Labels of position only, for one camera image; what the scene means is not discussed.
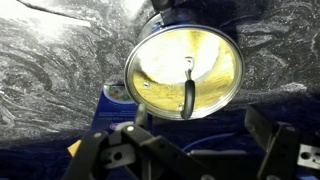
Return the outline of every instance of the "utensil handle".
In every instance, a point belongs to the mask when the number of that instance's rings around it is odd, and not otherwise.
[[[174,5],[174,0],[151,0],[154,10],[164,11]]]
[[[196,86],[193,80],[187,80],[185,82],[185,97],[184,97],[184,107],[181,111],[181,118],[188,120],[193,112],[194,100],[196,96]]]

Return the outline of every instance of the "granite countertop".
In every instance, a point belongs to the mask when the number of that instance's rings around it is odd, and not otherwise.
[[[138,43],[139,31],[155,14],[148,0],[22,2],[83,21],[27,9],[15,0],[0,1],[2,149],[76,138],[88,130],[103,83],[122,79],[126,58]],[[302,97],[311,99],[308,104],[313,107],[303,109],[307,112],[304,115],[309,117],[317,112],[315,107],[320,107],[317,0],[176,3],[197,8],[214,19],[217,28],[229,34],[243,53],[246,65],[243,85],[227,109]],[[291,105],[297,107],[300,103],[293,101]],[[290,115],[283,109],[286,106],[276,107],[280,109],[273,113]],[[234,119],[231,122],[221,120],[223,115],[218,113],[214,119],[221,123],[221,128],[216,128],[216,132],[226,132],[223,130],[225,126],[228,128],[226,123],[239,126],[241,115],[242,111],[240,115],[229,115],[229,119]]]

